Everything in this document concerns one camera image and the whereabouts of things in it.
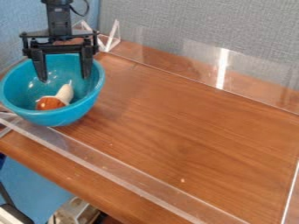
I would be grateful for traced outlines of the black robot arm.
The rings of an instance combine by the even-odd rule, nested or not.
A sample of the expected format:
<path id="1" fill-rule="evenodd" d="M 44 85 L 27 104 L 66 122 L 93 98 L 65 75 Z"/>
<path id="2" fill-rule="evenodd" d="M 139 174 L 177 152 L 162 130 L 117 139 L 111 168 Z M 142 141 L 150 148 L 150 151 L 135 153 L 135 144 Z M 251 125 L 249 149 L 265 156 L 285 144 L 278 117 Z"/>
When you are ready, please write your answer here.
<path id="1" fill-rule="evenodd" d="M 99 52 L 99 33 L 95 30 L 77 31 L 73 28 L 71 13 L 85 17 L 89 10 L 79 14 L 71 6 L 74 0 L 42 0 L 47 9 L 48 28 L 43 31 L 23 32 L 23 55 L 32 60 L 38 78 L 48 80 L 47 54 L 77 53 L 79 55 L 82 77 L 91 74 L 94 55 Z"/>

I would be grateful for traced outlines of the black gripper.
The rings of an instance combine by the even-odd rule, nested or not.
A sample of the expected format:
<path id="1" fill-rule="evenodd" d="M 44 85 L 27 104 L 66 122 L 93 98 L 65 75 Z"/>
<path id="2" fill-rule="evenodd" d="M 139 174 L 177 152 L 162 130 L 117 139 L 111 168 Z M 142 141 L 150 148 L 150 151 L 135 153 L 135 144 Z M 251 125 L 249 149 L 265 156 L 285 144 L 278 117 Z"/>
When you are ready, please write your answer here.
<path id="1" fill-rule="evenodd" d="M 94 55 L 99 51 L 99 33 L 95 30 L 73 30 L 67 36 L 52 36 L 47 30 L 23 32 L 23 55 L 32 57 L 38 78 L 42 82 L 48 80 L 44 54 L 79 53 L 82 77 L 87 79 L 91 74 Z"/>

